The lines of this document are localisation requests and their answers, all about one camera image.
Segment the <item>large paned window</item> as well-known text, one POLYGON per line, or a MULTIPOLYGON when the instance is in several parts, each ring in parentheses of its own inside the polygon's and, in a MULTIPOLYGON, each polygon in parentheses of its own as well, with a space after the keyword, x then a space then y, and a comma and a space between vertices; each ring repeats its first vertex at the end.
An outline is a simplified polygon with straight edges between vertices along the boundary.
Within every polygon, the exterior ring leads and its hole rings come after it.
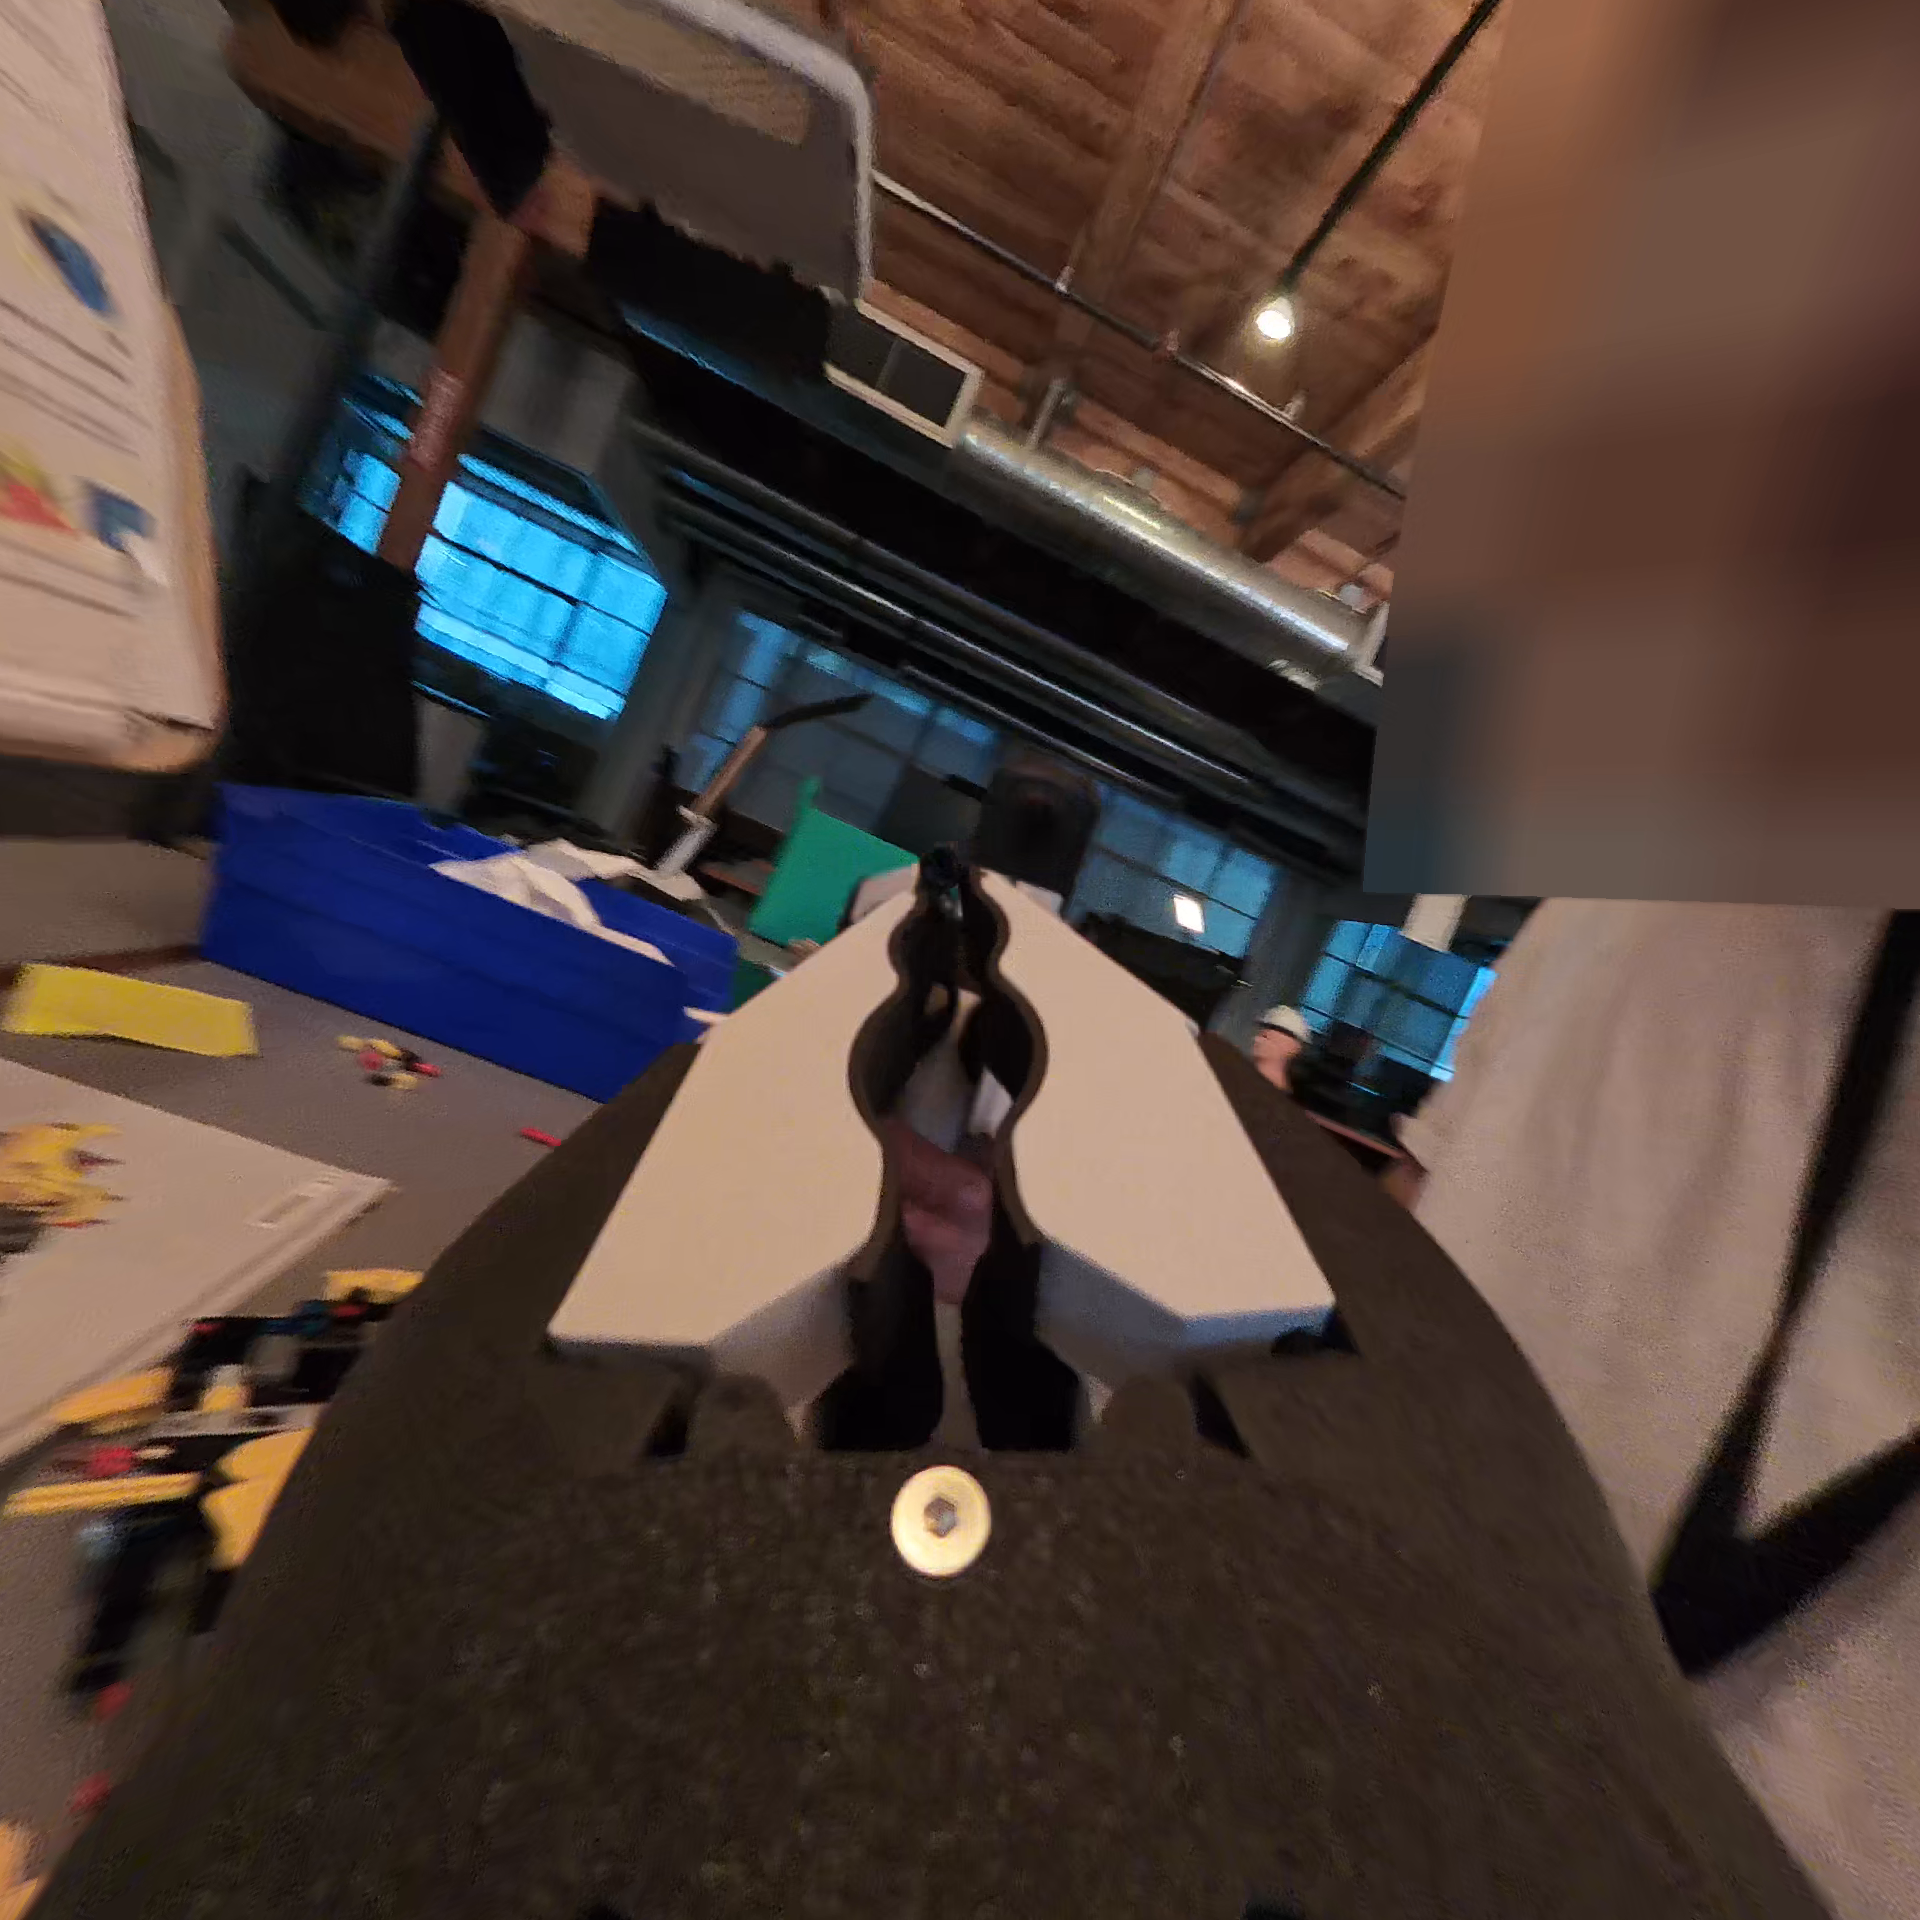
MULTIPOLYGON (((304 509, 375 556, 400 489, 417 395, 352 383, 304 509)), ((440 496, 419 562, 417 637, 486 685, 517 686, 604 724, 619 718, 669 591, 589 478, 481 430, 440 496)))

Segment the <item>yellow paper piece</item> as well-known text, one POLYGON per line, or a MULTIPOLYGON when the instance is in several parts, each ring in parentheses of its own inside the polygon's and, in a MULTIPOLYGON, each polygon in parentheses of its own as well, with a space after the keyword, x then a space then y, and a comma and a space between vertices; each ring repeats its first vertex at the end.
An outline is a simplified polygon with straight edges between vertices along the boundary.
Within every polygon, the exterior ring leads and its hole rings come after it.
POLYGON ((252 1009, 236 998, 127 972, 26 965, 5 997, 18 1038, 108 1041, 209 1060, 259 1056, 252 1009))

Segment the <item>white vent grille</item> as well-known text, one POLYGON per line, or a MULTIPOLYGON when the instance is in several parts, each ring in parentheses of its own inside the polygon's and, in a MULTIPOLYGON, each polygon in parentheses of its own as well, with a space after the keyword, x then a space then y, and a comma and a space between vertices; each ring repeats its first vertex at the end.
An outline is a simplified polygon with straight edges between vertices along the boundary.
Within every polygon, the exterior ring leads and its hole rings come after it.
POLYGON ((975 416, 984 370, 865 301, 829 305, 824 376, 900 428, 954 448, 975 416))

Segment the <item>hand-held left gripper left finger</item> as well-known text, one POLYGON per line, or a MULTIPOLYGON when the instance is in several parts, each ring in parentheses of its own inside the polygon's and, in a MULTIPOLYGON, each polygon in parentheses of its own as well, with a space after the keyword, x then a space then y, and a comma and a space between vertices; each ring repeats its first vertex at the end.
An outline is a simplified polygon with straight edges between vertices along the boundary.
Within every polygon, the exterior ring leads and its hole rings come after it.
POLYGON ((549 1344, 704 1375, 876 1375, 932 1338, 891 1124, 941 1042, 941 900, 880 903, 694 1048, 549 1344))

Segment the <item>person's right hand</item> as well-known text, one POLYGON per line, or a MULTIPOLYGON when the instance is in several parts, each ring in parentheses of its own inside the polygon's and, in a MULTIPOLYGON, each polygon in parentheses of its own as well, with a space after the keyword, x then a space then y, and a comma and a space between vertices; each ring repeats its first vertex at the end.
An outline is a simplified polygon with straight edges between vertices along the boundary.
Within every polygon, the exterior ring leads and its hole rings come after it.
POLYGON ((994 1238, 997 1187, 976 1149, 975 1140, 945 1149, 903 1123, 891 1132, 903 1235, 948 1308, 965 1306, 994 1238))

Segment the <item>blue storage bin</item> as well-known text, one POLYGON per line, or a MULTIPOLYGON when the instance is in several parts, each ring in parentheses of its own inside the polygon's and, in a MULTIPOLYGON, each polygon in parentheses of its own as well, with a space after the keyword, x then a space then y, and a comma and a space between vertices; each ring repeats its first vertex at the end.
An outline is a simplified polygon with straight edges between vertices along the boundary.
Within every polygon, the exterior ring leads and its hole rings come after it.
POLYGON ((639 953, 442 875, 506 851, 393 799, 229 783, 202 956, 593 1100, 733 1009, 723 928, 589 880, 639 953))

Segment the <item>white crumpled paper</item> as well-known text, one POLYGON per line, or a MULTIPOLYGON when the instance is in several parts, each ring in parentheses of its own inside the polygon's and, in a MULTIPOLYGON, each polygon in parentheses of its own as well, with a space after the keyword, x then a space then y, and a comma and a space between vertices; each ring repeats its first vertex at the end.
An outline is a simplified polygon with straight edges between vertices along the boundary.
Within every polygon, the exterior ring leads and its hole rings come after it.
POLYGON ((691 878, 663 875, 627 853, 555 837, 485 856, 438 859, 431 871, 648 963, 717 965, 735 955, 723 928, 687 912, 702 900, 691 878))

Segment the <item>open instruction booklet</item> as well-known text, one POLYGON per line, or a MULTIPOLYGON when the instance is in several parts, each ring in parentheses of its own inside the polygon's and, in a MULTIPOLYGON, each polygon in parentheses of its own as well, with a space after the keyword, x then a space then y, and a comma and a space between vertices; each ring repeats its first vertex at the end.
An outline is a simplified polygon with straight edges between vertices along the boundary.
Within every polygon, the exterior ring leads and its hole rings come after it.
POLYGON ((378 1206, 384 1178, 7 1062, 3 1458, 378 1206))

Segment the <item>scattered small toy brick pieces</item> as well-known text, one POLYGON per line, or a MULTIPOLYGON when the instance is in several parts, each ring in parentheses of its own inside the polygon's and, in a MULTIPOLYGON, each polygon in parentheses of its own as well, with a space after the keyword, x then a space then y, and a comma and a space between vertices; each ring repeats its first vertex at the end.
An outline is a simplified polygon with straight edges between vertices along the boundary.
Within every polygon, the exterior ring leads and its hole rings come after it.
POLYGON ((339 1050, 356 1079, 391 1102, 410 1102, 421 1118, 456 1121, 489 1138, 512 1138, 538 1151, 557 1151, 568 1129, 543 1118, 532 1094, 512 1076, 445 1067, 387 1036, 341 1035, 339 1050))

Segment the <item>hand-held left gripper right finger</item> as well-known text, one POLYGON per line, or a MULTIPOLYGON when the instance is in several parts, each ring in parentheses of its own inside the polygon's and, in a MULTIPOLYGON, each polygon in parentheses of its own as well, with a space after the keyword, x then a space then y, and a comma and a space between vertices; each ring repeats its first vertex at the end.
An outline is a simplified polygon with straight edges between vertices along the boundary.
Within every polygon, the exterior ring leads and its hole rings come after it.
POLYGON ((1119 1389, 1324 1337, 1332 1285, 1189 1018, 1005 876, 965 928, 1038 1340, 1119 1389))

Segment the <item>silver ventilation duct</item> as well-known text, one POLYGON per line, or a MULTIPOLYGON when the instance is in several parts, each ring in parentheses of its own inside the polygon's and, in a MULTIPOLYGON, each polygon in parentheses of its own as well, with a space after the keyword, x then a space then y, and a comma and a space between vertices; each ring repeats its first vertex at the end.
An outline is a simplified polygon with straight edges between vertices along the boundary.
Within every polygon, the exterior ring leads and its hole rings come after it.
POLYGON ((1190 529, 1141 489, 1026 444, 997 421, 968 421, 957 476, 1007 506, 1033 536, 1139 592, 1215 645, 1309 689, 1382 686, 1385 612, 1286 581, 1190 529))

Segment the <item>grey hanging heater unit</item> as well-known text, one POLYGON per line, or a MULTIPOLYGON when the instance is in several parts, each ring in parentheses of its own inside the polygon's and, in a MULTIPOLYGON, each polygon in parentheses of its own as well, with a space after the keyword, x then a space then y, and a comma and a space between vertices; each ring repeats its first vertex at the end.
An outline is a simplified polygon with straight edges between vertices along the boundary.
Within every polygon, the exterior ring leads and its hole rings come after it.
POLYGON ((493 2, 562 155, 604 199, 854 305, 874 108, 853 59, 740 2, 493 2))

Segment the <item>yellow toy brick car model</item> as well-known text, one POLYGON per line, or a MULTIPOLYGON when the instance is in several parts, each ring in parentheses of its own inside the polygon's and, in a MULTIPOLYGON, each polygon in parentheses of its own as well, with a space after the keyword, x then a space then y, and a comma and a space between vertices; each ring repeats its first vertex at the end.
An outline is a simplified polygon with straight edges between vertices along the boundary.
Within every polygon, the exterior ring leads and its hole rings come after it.
POLYGON ((422 1279, 332 1268, 290 1306, 199 1314, 5 1464, 5 1917, 103 1812, 138 1698, 200 1652, 323 1414, 422 1279))

